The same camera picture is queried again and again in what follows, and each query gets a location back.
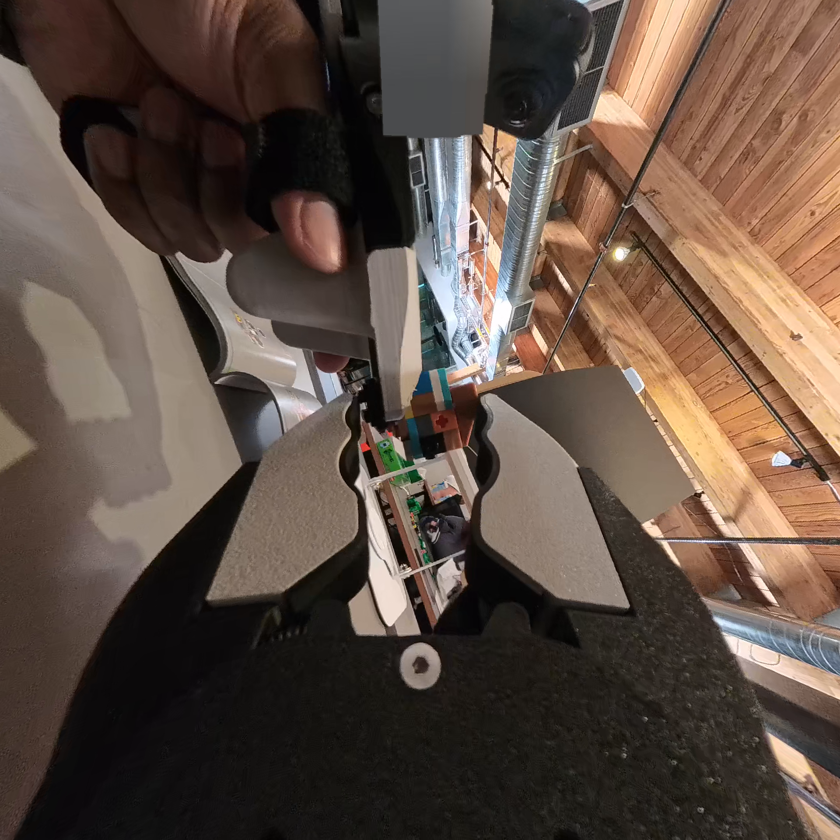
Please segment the person's left hand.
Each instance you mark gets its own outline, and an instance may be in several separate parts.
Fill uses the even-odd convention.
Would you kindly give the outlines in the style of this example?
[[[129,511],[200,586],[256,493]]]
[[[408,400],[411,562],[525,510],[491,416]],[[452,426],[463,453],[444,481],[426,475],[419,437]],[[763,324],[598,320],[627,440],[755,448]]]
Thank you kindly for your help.
[[[245,211],[241,127],[280,110],[329,113],[319,39],[287,1],[17,1],[4,24],[49,105],[136,108],[136,136],[93,125],[91,187],[158,256],[196,262],[266,232]]]

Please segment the multicoloured toy brick model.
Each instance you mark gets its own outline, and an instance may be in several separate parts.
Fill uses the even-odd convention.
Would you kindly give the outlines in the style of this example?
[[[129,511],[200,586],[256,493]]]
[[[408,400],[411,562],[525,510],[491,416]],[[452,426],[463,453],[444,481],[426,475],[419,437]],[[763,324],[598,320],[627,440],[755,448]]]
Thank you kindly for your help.
[[[423,371],[403,418],[389,425],[410,461],[433,459],[464,448],[476,420],[478,368]]]

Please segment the grey instruction booklet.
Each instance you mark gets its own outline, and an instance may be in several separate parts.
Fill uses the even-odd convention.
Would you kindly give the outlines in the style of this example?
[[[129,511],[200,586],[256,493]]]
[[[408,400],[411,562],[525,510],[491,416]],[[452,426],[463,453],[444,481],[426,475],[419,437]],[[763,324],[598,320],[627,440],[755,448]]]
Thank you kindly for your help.
[[[211,264],[183,255],[162,263],[207,378],[244,463],[322,407],[301,350],[270,321],[247,314],[228,294],[229,255]]]

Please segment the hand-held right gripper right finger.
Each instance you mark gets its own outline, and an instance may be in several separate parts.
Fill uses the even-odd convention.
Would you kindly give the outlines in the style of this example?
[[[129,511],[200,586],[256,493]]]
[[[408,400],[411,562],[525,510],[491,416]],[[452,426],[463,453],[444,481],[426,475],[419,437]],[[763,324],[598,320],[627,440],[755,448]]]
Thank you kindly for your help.
[[[490,473],[476,497],[476,546],[562,606],[627,613],[627,594],[574,459],[495,393],[479,405],[480,453],[489,455]]]

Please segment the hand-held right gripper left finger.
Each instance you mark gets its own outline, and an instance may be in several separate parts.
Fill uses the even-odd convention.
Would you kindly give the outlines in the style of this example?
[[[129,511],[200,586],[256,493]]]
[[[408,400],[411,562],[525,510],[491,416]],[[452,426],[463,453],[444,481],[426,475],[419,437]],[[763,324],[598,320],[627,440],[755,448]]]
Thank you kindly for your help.
[[[343,395],[266,451],[209,586],[210,606],[348,605],[364,588],[360,435],[359,405]]]

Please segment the green box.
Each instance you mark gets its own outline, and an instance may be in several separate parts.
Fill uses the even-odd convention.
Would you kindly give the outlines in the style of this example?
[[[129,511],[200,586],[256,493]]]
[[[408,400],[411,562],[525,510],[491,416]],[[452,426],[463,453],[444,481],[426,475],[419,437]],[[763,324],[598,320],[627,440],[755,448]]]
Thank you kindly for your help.
[[[414,468],[414,462],[397,451],[393,437],[376,442],[375,450],[380,456],[385,474],[391,476],[389,481],[395,487],[414,485],[423,480],[421,472]]]

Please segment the ribbed silver vented duct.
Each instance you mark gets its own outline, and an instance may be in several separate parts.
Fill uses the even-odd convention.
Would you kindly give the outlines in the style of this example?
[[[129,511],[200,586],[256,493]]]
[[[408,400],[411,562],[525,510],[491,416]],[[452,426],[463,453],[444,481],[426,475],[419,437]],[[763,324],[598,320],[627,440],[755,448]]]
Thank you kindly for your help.
[[[486,116],[517,139],[497,270],[486,372],[501,377],[529,327],[532,270],[561,158],[592,120],[627,15],[627,1],[501,2]]]

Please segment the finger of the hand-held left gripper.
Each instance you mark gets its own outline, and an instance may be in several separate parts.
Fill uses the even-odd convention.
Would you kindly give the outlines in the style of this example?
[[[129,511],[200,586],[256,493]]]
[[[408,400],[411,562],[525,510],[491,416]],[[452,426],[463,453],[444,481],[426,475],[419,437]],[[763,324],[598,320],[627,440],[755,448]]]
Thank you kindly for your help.
[[[410,406],[422,373],[419,283],[415,250],[384,248],[367,259],[376,378],[384,420],[395,422]]]

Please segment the silver air duct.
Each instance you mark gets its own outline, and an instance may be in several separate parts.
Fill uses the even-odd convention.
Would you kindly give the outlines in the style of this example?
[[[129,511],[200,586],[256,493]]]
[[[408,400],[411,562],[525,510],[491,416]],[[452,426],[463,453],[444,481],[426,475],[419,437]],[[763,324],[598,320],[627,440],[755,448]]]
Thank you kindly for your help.
[[[839,630],[714,598],[701,599],[720,630],[839,676]]]

